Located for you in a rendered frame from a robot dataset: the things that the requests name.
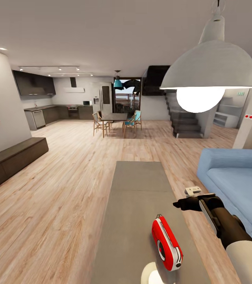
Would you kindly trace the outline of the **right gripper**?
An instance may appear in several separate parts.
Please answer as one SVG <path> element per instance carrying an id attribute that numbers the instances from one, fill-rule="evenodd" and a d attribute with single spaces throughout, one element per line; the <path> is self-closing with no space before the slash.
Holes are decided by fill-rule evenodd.
<path id="1" fill-rule="evenodd" d="M 182 199 L 179 199 L 178 202 L 173 203 L 173 205 L 177 208 L 181 208 L 182 211 L 185 211 L 185 210 L 198 211 L 195 209 L 193 205 L 194 204 L 193 200 L 195 198 L 196 197 L 182 198 Z"/>

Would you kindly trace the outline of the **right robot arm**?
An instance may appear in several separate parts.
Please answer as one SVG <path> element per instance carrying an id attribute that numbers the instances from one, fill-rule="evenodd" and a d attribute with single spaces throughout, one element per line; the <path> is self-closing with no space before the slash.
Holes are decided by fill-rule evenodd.
<path id="1" fill-rule="evenodd" d="M 231 215 L 222 200 L 212 194 L 200 193 L 199 187 L 187 187 L 186 198 L 173 203 L 182 211 L 203 211 L 216 236 L 221 239 L 241 284 L 252 284 L 252 237 L 246 232 L 241 220 Z"/>

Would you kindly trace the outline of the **radio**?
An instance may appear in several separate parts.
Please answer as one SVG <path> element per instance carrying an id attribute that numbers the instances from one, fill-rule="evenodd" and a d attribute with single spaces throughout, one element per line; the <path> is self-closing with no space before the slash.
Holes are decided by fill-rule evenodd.
<path id="1" fill-rule="evenodd" d="M 165 268 L 169 271 L 179 269 L 183 254 L 164 217 L 159 216 L 154 220 L 152 235 Z"/>

